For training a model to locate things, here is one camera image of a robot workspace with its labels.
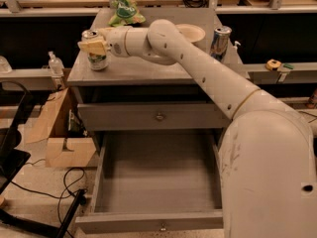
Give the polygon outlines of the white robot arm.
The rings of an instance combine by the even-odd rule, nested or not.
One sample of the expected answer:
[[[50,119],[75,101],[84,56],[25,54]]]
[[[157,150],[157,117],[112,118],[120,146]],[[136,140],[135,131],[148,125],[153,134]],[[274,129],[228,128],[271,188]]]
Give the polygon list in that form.
[[[300,113],[165,19],[106,28],[78,46],[88,54],[179,63],[230,119],[218,152],[225,238],[317,238],[313,133]]]

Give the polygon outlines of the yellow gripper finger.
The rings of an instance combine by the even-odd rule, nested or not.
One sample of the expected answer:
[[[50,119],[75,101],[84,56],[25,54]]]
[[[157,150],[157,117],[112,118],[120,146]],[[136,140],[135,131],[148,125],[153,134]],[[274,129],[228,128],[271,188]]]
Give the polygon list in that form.
[[[107,43],[101,39],[81,41],[77,44],[83,52],[88,54],[104,56],[107,53]]]

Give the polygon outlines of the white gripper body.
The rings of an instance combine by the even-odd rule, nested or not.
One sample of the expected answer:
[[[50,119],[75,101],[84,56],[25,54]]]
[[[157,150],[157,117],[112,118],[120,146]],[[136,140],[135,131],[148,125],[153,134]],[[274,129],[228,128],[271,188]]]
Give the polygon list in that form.
[[[100,28],[99,34],[102,37],[102,41],[97,54],[105,55],[107,52],[110,52],[116,57],[127,57],[126,35],[128,30],[129,28],[125,26]]]

